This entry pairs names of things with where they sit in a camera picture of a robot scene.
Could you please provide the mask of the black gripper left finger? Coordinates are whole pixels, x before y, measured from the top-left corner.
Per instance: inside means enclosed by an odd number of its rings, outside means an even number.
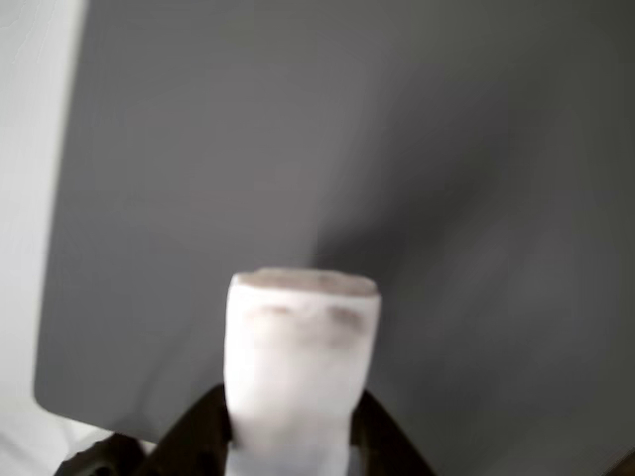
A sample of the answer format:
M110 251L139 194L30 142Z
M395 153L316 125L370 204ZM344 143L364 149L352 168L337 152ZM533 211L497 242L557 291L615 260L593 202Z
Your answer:
M219 384L181 416L134 475L224 475L231 440L224 386Z

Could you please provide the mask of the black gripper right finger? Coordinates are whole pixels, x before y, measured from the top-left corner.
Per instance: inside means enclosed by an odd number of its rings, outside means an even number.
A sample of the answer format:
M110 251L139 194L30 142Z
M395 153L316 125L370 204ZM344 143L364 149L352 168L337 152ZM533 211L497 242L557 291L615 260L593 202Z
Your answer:
M353 412L350 443L366 476L434 476L426 459L368 391Z

